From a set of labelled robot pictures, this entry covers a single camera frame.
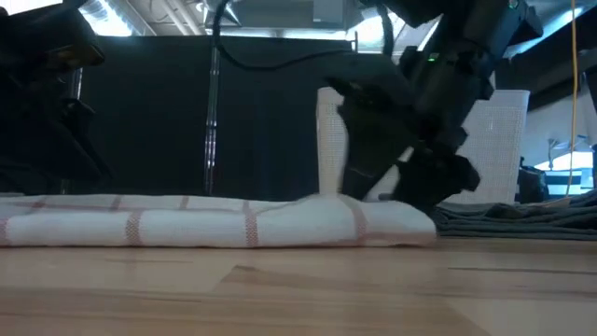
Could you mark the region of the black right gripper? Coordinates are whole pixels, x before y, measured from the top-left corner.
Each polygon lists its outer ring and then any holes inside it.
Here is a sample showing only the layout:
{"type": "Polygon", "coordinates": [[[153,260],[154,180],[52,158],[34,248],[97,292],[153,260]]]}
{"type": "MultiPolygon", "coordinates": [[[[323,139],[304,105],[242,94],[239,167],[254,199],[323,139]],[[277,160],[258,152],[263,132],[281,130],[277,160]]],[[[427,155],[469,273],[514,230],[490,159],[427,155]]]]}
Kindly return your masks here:
{"type": "Polygon", "coordinates": [[[423,212],[463,190],[475,191],[480,175],[456,150],[465,142],[463,124],[475,102],[493,95],[493,57],[484,49],[448,53],[405,49],[405,77],[415,90],[414,110],[421,116],[416,144],[413,110],[394,103],[367,105],[346,98],[338,108],[348,144],[342,194],[363,200],[395,165],[398,180],[392,200],[423,212]],[[399,157],[409,148],[406,161],[399,157]]]}

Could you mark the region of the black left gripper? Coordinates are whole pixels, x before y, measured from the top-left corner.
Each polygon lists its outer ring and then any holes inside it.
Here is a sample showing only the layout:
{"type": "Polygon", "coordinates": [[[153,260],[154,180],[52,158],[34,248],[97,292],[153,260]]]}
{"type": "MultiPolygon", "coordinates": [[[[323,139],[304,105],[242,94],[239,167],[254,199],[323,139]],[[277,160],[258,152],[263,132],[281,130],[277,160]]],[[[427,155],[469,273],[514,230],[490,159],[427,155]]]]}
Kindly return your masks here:
{"type": "Polygon", "coordinates": [[[0,69],[0,132],[14,131],[19,144],[57,152],[61,178],[105,181],[112,171],[89,139],[95,111],[67,91],[59,77],[19,78],[0,69]]]}

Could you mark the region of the grey terry towel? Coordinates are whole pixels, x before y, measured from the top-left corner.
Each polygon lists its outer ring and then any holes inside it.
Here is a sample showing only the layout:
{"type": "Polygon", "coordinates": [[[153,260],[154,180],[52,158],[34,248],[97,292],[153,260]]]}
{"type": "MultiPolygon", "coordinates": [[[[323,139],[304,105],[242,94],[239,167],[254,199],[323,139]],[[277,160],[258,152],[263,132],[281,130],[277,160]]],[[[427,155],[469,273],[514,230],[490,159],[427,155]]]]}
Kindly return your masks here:
{"type": "Polygon", "coordinates": [[[597,189],[544,203],[442,203],[430,217],[443,237],[597,241],[597,189]]]}

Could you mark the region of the white towel with red checks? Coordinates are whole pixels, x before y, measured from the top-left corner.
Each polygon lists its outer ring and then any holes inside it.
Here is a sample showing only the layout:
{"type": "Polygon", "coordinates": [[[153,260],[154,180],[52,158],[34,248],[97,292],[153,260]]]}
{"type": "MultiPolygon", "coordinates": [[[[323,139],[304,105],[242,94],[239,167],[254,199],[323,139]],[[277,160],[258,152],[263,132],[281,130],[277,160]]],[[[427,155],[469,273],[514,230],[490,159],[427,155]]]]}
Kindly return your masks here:
{"type": "Polygon", "coordinates": [[[426,245],[432,219],[398,202],[315,194],[292,202],[199,196],[0,197],[0,246],[259,248],[426,245]]]}

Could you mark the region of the black folding screen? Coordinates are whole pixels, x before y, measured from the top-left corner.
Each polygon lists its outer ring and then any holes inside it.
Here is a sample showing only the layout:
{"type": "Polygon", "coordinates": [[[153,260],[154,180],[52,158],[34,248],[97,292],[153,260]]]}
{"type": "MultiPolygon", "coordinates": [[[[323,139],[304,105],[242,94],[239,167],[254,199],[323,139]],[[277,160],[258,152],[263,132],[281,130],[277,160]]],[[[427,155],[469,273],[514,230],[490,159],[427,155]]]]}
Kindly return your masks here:
{"type": "Polygon", "coordinates": [[[346,41],[104,36],[82,73],[89,138],[111,170],[73,194],[292,201],[318,190],[317,92],[346,41]]]}

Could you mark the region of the white perforated laundry basket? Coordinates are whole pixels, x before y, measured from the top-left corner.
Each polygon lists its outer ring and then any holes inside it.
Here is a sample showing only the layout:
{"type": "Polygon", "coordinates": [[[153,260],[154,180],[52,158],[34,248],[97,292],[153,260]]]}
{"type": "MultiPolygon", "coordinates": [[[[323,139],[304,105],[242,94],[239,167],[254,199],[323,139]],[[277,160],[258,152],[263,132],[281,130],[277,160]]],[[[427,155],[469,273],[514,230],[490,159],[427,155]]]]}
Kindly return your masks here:
{"type": "MultiPolygon", "coordinates": [[[[468,158],[481,177],[478,188],[447,199],[449,203],[514,203],[518,191],[521,139],[528,91],[497,90],[479,100],[465,120],[467,140],[458,154],[468,158]]],[[[316,130],[321,194],[340,191],[347,132],[337,113],[343,97],[329,87],[317,91],[316,130]]]]}

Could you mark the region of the black chair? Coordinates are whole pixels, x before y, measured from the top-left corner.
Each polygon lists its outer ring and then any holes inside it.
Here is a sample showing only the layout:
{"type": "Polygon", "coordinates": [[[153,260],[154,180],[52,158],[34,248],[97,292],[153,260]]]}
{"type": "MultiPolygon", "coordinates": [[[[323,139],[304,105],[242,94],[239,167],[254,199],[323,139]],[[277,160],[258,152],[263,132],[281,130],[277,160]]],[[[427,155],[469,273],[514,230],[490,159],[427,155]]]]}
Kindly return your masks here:
{"type": "Polygon", "coordinates": [[[549,198],[547,175],[544,171],[533,166],[527,166],[523,162],[524,158],[521,157],[515,201],[517,203],[542,203],[546,201],[549,198]]]}

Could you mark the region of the grey ceiling air unit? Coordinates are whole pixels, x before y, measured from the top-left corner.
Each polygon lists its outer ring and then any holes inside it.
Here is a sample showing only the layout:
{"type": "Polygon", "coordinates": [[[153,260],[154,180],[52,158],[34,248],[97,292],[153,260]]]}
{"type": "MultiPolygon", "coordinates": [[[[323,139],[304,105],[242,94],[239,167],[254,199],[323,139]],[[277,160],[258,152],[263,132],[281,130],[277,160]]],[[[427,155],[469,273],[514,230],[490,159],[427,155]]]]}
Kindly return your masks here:
{"type": "Polygon", "coordinates": [[[229,0],[222,26],[345,30],[364,18],[357,0],[229,0]]]}

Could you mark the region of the corrugated silver air duct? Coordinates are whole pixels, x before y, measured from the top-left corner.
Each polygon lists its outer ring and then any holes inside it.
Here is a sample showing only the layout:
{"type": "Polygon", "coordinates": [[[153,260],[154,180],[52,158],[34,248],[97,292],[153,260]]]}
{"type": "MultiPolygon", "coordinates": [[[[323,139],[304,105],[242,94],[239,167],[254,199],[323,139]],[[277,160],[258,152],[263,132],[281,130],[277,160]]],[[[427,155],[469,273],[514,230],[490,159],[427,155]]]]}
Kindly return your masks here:
{"type": "Polygon", "coordinates": [[[87,0],[79,12],[97,35],[156,35],[132,0],[87,0]]]}

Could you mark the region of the shiny metal ceiling duct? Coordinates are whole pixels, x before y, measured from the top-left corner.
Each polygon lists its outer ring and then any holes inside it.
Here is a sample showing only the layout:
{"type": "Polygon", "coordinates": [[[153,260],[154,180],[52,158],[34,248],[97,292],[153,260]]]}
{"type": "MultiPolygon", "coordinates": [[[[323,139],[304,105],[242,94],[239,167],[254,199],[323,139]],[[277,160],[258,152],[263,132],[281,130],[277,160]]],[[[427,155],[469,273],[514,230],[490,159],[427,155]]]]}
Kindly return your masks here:
{"type": "Polygon", "coordinates": [[[573,18],[577,19],[597,6],[597,0],[526,0],[526,2],[535,8],[544,33],[541,37],[508,47],[505,58],[512,58],[531,49],[570,23],[573,18]]]}

